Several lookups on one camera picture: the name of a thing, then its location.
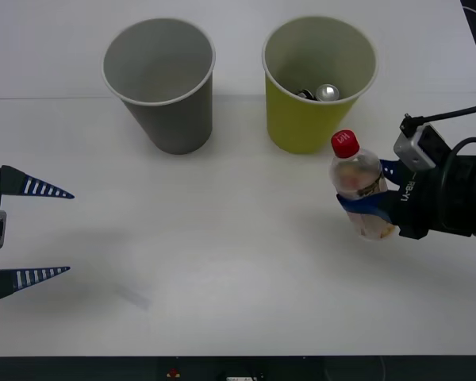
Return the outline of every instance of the red bottle cap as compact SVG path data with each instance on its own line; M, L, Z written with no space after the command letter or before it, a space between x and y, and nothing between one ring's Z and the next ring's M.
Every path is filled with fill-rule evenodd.
M347 159L359 151L358 140L350 129L343 129L332 137L332 147L336 157Z

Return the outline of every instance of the white table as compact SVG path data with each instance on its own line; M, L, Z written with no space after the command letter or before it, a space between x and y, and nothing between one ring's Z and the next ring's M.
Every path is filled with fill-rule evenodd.
M317 13L370 35L381 86L476 91L476 47L459 0L0 0L0 98L109 96L100 74L107 44L149 17L185 18L208 32L216 94L263 94L267 34Z
M342 124L386 159L404 113L476 105L388 78ZM214 109L209 142L169 156L114 98L0 100L0 165L76 196L3 199L0 268L72 269L0 301L0 356L476 355L476 238L365 244L328 148L276 148L262 95L218 95ZM453 145L476 115L436 127Z

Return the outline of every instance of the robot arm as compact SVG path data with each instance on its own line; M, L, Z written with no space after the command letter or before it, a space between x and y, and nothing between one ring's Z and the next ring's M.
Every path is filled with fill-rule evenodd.
M429 230L476 236L476 156L457 156L476 137L450 149L430 124L474 112L476 107L433 117L406 114L393 147L400 160L381 160L385 177L399 190L355 201L337 195L342 207L398 225L403 237L420 239Z
M74 196L40 179L9 166L0 167L0 203L2 195L72 199ZM0 210L0 248L6 232L7 213ZM0 270L0 299L57 276L69 267L16 268Z

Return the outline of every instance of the yellow paper cup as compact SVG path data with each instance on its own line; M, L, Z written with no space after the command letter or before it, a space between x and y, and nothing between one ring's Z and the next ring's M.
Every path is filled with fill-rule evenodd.
M302 17L267 38L263 67L270 138L287 152L314 153L373 83L378 58L356 27L331 17ZM296 95L302 89L315 94L327 83L339 89L339 100L319 102Z

